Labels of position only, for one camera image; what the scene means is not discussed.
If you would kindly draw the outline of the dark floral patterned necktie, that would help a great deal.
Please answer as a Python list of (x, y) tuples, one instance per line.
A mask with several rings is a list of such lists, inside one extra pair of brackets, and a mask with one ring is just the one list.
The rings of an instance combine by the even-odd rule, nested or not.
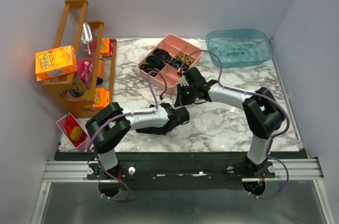
[(136, 129), (137, 133), (144, 133), (144, 134), (150, 134), (150, 135), (166, 135), (169, 133), (169, 130), (166, 127), (148, 127), (148, 128), (142, 128), (142, 129)]

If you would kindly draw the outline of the pink divided organizer tray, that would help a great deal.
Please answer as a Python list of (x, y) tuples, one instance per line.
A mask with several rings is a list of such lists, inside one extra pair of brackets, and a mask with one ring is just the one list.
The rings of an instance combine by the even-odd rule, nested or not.
[[(176, 35), (168, 34), (157, 45), (155, 45), (152, 48), (150, 53), (147, 54), (145, 58), (143, 58), (139, 62), (138, 69), (141, 64), (147, 64), (146, 58), (148, 56), (153, 56), (153, 51), (156, 48), (168, 51), (172, 59), (177, 58), (180, 52), (184, 52), (187, 53), (188, 55), (191, 55), (191, 58), (194, 60), (194, 63), (191, 66), (189, 66), (189, 68), (197, 66), (202, 55), (202, 52), (200, 51), (199, 47), (185, 41), (184, 39)], [(159, 73), (155, 77), (152, 77), (151, 75), (139, 69), (140, 75), (143, 79), (149, 80), (153, 85), (155, 85), (159, 89), (161, 90), (165, 89), (167, 94), (175, 94), (177, 89), (176, 86), (181, 81), (181, 77), (178, 74), (179, 69), (176, 69), (169, 65), (168, 64), (169, 62), (163, 61), (163, 63), (164, 67), (162, 69), (157, 67)]]

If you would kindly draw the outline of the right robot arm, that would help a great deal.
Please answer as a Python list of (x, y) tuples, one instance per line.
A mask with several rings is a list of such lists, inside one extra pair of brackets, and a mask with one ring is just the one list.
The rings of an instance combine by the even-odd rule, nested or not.
[(243, 169), (249, 177), (260, 174), (268, 160), (272, 134), (286, 118), (283, 108), (271, 92), (265, 87), (251, 92), (222, 86), (217, 80), (206, 81), (195, 67), (179, 69), (177, 74), (181, 81), (177, 84), (176, 107), (194, 104), (199, 99), (203, 102), (227, 104), (244, 111), (252, 132), (252, 141), (244, 158)]

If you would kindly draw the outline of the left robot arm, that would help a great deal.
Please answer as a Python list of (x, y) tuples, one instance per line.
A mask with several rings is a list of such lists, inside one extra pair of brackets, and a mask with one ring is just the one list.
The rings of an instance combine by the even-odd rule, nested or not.
[(99, 172), (106, 179), (114, 178), (119, 162), (115, 147), (129, 131), (150, 135), (166, 135), (189, 122), (185, 107), (173, 108), (169, 103), (150, 105), (143, 109), (124, 109), (112, 102), (90, 118), (85, 128), (93, 140), (91, 145), (101, 162)]

